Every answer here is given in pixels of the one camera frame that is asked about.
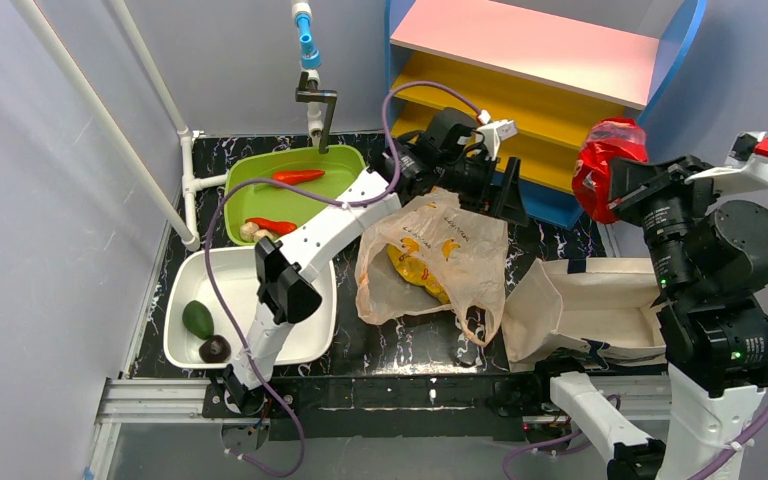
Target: white pvc pipe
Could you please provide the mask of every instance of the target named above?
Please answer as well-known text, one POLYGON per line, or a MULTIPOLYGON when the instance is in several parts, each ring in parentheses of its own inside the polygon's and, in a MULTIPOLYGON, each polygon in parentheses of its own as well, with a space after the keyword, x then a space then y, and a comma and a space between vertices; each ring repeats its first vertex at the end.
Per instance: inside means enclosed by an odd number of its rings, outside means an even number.
POLYGON ((181 155, 184 158, 184 176, 181 177, 181 189, 184 195, 184 218, 187 228, 198 238, 198 218, 196 217, 196 189, 193 188, 193 136, 181 135, 181 155))
POLYGON ((228 180, 228 174, 223 173, 222 175, 216 175, 213 177, 207 177, 207 178, 196 178, 193 180, 194 188, 197 192, 204 190, 205 188, 210 187, 218 187, 221 185, 225 185, 225 182, 228 180))
POLYGON ((40 43, 43 44, 49 55, 51 55, 57 63, 57 66, 60 67, 66 75, 66 78, 69 79, 72 86, 75 87, 75 90, 77 90, 81 97, 87 102, 96 121, 110 136, 113 144, 122 154, 125 163, 137 177, 137 180, 146 189, 149 196, 163 215, 169 220, 172 228, 175 229, 178 235, 180 235, 184 245, 191 251, 198 250, 198 237, 193 236, 190 229, 187 228, 186 223, 178 216, 175 207, 173 207, 172 204, 169 203, 169 200, 166 199, 163 190, 161 190, 157 185, 157 182, 154 181, 151 173, 146 169, 145 165, 140 160, 139 155, 137 155, 137 152, 134 150, 134 147, 125 137, 125 134, 122 133, 119 125, 116 124, 116 120, 110 115, 107 107, 104 106, 104 103, 98 97, 98 94, 93 89, 89 80, 84 76, 81 68, 75 62, 75 59, 72 58, 69 50, 67 50, 66 46, 60 41, 57 32, 54 31, 54 27, 52 27, 51 23, 45 17, 45 14, 40 10, 39 5, 37 5, 34 0, 12 0, 12 2, 19 14, 22 15, 25 23, 28 24, 28 27, 30 27, 40 43))
POLYGON ((131 45, 134 46, 137 56, 139 56, 140 61, 143 62, 143 66, 151 79, 151 83, 154 85, 157 94, 160 96, 160 101, 163 102, 163 106, 166 107, 166 111, 169 113, 172 123, 175 124, 175 129, 178 131, 178 135, 186 134, 189 132, 187 122, 184 121, 184 117, 181 116, 181 111, 178 110, 178 106, 175 105, 175 101, 172 100, 172 94, 169 93, 169 89, 166 87, 163 77, 160 76, 160 70, 157 69, 157 64, 155 64, 154 59, 151 58, 148 46, 145 44, 145 41, 143 41, 143 36, 140 34, 137 24, 134 23, 134 17, 131 16, 131 11, 128 10, 128 6, 125 5, 125 0, 112 0, 111 3, 113 4, 113 11, 116 12, 119 21, 122 22, 122 27, 125 29, 125 33, 128 34, 128 38, 131 39, 131 45))

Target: plastic bag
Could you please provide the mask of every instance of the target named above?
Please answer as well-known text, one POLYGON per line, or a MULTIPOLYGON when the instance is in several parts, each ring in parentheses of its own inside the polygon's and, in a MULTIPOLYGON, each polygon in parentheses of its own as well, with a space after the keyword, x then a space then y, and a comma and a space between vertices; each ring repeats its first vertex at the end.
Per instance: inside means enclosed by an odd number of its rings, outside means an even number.
POLYGON ((456 194, 435 189, 363 233, 355 268, 355 304, 363 321, 381 325, 402 315, 449 310, 471 342, 483 347, 493 339, 505 309, 508 224, 459 207, 456 194), (388 245, 425 263, 450 303, 406 282, 387 255, 388 245), (485 310, 484 338, 469 330, 471 306, 485 310))
POLYGON ((611 169, 614 157, 649 161, 646 132, 630 118, 608 118, 590 129, 575 164, 572 191, 581 207, 599 223, 614 223, 617 217, 608 209, 611 194, 611 169))

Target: sink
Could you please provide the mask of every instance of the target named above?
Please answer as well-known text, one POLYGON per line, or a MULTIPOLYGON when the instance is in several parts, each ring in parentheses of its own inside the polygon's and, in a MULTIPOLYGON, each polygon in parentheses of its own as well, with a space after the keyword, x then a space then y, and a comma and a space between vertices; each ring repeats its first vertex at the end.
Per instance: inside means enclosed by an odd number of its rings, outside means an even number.
MULTIPOLYGON (((257 307, 259 283, 255 272, 254 247, 216 248, 210 250, 210 261, 216 283, 243 332, 249 330, 257 307)), ((275 365, 311 362, 321 357, 331 345, 337 317, 337 283, 334 263, 329 262, 314 280, 313 287, 322 296, 322 305, 308 319, 297 324, 290 332, 275 365)), ((166 358, 180 368, 217 369, 227 363, 205 363, 198 349, 204 340, 184 327, 181 314, 192 300, 203 303, 213 316, 214 333, 222 335, 231 344, 233 357, 242 349, 231 321, 219 305, 204 265, 204 252, 190 255, 175 277, 169 304, 166 307, 166 325, 163 328, 163 350, 166 358)))

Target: dark purple fruit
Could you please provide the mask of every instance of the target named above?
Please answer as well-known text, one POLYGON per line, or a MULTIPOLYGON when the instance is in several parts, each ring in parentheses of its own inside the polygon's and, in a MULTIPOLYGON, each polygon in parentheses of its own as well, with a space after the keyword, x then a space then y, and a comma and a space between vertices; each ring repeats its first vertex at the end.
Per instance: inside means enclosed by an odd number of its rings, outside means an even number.
POLYGON ((222 335, 214 335, 199 347, 199 357, 204 363, 223 363, 231 356, 231 344, 222 335))

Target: yellow shelf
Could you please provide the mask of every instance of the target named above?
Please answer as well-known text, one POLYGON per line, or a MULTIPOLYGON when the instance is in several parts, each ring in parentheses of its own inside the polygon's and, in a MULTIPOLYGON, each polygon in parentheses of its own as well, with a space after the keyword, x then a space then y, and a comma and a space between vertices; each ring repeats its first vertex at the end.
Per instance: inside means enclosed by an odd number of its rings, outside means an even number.
MULTIPOLYGON (((457 90, 494 119, 516 121, 523 135, 575 149, 581 147, 593 125, 623 114, 622 106, 608 101, 422 52, 414 52, 393 86, 416 80, 457 90)), ((436 88, 414 87, 396 96, 436 110, 451 106, 472 113, 436 88)))
MULTIPOLYGON (((398 136, 413 130, 425 130, 435 110, 409 103, 405 105, 396 124, 393 135, 398 136)), ((529 182, 537 183, 564 193, 572 193, 572 172, 578 158, 578 149, 561 147, 526 135, 516 135, 502 142, 499 152, 501 162, 497 168, 504 171, 508 158, 519 157, 520 176, 529 182)))

